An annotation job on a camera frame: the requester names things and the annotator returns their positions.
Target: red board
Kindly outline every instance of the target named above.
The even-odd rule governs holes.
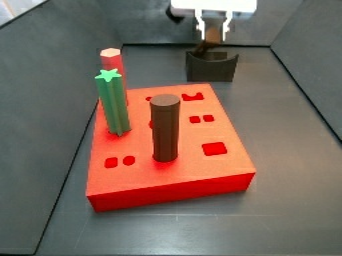
[[[179,156],[152,158],[149,102],[157,94],[180,102]],[[127,90],[132,130],[109,134],[97,105],[87,197],[96,212],[243,191],[255,167],[208,84]]]

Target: green peg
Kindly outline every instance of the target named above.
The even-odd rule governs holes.
[[[104,108],[107,124],[111,133],[121,136],[131,130],[128,111],[125,105],[125,93],[121,75],[117,69],[100,70],[101,74],[95,77],[97,91]]]

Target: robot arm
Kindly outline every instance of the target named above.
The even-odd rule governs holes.
[[[195,17],[202,40],[206,40],[206,19],[215,21],[226,40],[232,18],[250,18],[256,10],[256,0],[171,0],[169,12],[175,17]]]

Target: green star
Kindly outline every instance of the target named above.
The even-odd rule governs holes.
[[[95,79],[104,79],[105,82],[111,82],[113,77],[121,77],[121,75],[117,73],[117,69],[112,70],[100,70],[101,74],[95,77]]]

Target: dark brown cylinder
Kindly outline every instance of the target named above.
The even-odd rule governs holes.
[[[172,94],[160,94],[149,101],[153,159],[169,162],[177,157],[180,99]]]

